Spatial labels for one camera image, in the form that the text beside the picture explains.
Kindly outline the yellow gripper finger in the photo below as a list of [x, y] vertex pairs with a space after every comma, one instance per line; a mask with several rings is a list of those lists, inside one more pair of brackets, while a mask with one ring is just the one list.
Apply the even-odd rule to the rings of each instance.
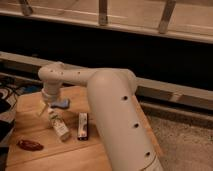
[[47, 109], [48, 105], [44, 101], [38, 103], [37, 115], [41, 116]]

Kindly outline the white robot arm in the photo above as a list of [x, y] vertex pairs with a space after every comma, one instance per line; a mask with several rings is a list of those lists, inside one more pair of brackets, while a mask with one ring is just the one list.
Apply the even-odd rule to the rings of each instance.
[[129, 69], [67, 69], [61, 62], [38, 71], [42, 96], [54, 102], [64, 83], [84, 86], [90, 110], [111, 164], [112, 171], [163, 171], [163, 167], [141, 122], [133, 96], [136, 76]]

